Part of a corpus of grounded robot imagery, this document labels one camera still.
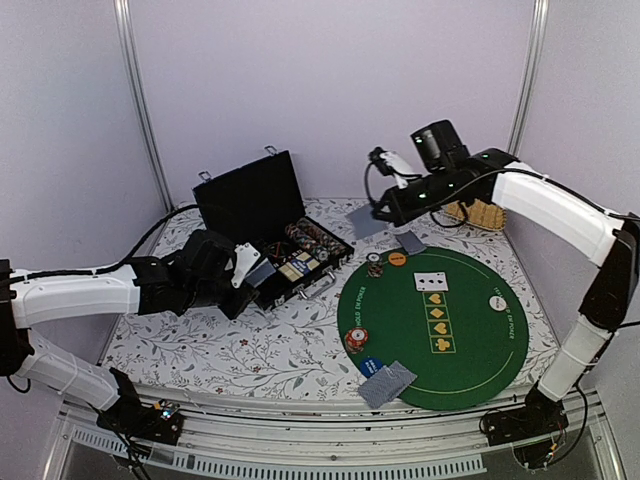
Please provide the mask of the blue playing card deck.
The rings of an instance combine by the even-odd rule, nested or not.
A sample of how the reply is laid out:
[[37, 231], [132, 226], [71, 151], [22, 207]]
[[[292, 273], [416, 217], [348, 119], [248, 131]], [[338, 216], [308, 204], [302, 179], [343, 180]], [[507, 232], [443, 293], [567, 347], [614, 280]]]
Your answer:
[[251, 287], [257, 288], [275, 273], [273, 264], [268, 259], [264, 259], [246, 275], [244, 281]]

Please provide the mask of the dealt playing card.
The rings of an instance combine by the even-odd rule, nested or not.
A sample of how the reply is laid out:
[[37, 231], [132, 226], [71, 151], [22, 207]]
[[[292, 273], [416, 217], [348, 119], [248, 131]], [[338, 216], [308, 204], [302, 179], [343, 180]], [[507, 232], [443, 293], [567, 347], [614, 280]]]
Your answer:
[[383, 380], [387, 393], [391, 399], [398, 397], [417, 378], [417, 375], [410, 371], [399, 361], [394, 361], [391, 365], [383, 369]]
[[395, 238], [409, 256], [417, 255], [426, 249], [426, 245], [413, 231], [398, 233]]
[[387, 393], [383, 380], [383, 369], [368, 378], [359, 388], [358, 393], [371, 409], [378, 409], [392, 401]]

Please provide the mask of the black poker chip case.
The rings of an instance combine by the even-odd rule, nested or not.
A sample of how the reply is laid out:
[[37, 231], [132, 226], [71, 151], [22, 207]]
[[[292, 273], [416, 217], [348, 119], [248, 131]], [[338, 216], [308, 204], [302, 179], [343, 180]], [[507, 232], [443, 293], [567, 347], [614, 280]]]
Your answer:
[[[339, 235], [311, 219], [305, 211], [290, 153], [280, 151], [235, 168], [214, 178], [204, 177], [193, 189], [204, 224], [236, 244], [250, 243], [276, 269], [256, 289], [255, 303], [267, 311], [296, 295], [304, 296], [306, 289], [318, 281], [332, 280], [354, 254], [354, 248]], [[309, 275], [290, 282], [278, 271], [286, 259], [302, 250], [285, 234], [285, 227], [307, 218], [321, 226], [346, 247], [340, 256], [331, 256]], [[270, 243], [285, 241], [289, 255], [274, 259], [266, 255]]]

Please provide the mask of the orange big blind button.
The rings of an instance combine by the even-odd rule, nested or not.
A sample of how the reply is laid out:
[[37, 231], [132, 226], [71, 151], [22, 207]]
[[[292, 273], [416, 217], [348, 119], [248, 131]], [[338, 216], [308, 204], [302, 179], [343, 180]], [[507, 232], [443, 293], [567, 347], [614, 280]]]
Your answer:
[[403, 266], [407, 262], [407, 256], [400, 252], [392, 252], [388, 255], [388, 262], [393, 266]]

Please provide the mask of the green twenty chip stack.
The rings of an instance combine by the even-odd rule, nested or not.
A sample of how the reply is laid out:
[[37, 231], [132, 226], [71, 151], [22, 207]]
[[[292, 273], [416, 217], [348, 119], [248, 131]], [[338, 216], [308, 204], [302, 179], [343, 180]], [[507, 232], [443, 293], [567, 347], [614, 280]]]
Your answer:
[[372, 252], [366, 256], [367, 273], [371, 278], [380, 278], [383, 275], [382, 258], [378, 253]]

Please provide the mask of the white dealer button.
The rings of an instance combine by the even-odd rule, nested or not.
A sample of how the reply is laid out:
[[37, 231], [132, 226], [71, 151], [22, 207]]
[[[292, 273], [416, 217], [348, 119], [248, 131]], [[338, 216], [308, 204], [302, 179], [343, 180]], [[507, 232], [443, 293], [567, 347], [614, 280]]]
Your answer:
[[508, 304], [506, 302], [506, 300], [499, 296], [499, 295], [494, 295], [492, 297], [489, 298], [489, 306], [497, 312], [503, 312], [507, 309]]

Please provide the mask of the red poker chip stack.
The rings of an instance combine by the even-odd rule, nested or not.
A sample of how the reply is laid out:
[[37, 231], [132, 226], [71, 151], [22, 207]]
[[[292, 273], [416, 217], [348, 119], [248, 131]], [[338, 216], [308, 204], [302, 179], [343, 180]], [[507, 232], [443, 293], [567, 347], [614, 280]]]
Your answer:
[[365, 328], [352, 328], [344, 336], [345, 349], [349, 354], [361, 353], [368, 339], [369, 333]]

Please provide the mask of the blue small blind button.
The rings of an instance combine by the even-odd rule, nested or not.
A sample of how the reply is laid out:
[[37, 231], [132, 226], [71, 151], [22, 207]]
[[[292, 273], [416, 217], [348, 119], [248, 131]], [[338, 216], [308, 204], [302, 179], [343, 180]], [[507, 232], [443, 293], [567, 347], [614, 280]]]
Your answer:
[[367, 357], [359, 364], [359, 369], [365, 378], [370, 378], [380, 371], [385, 364], [376, 357]]

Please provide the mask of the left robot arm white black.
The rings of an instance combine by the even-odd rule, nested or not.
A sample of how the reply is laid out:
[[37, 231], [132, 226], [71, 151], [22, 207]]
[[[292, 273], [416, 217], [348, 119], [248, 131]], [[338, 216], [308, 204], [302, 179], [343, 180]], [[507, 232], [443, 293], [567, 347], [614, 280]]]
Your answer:
[[100, 314], [183, 315], [217, 306], [236, 315], [254, 299], [247, 274], [261, 260], [250, 244], [210, 238], [159, 259], [55, 272], [14, 271], [1, 262], [1, 374], [41, 382], [109, 413], [128, 434], [148, 426], [148, 412], [128, 376], [89, 364], [33, 332], [34, 325]]

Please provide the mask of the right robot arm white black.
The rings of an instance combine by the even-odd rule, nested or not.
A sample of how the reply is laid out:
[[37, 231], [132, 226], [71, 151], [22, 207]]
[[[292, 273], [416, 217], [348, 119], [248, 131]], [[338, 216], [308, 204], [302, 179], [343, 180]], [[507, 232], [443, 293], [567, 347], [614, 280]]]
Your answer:
[[517, 415], [517, 427], [537, 436], [579, 379], [602, 357], [627, 317], [639, 280], [639, 219], [608, 210], [495, 148], [455, 149], [420, 174], [401, 156], [375, 148], [368, 164], [395, 186], [373, 201], [374, 217], [404, 225], [446, 204], [481, 200], [515, 214], [508, 232], [527, 276], [552, 312], [576, 308], [564, 338], [537, 382], [544, 397]]

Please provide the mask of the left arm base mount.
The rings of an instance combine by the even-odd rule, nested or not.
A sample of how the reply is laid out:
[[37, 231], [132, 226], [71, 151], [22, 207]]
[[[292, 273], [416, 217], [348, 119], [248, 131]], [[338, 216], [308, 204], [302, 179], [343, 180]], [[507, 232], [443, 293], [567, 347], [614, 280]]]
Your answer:
[[127, 438], [176, 446], [184, 424], [180, 404], [161, 399], [145, 406], [125, 373], [115, 368], [109, 372], [116, 380], [118, 398], [107, 410], [99, 410], [97, 426]]

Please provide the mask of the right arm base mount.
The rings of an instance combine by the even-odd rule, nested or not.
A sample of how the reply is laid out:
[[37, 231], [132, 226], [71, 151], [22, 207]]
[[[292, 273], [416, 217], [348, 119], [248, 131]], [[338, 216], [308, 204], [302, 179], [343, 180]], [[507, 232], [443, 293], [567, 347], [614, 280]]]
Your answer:
[[544, 469], [552, 463], [568, 426], [563, 402], [548, 399], [536, 388], [529, 391], [522, 406], [489, 410], [479, 421], [489, 445], [515, 445], [515, 460], [527, 470]]

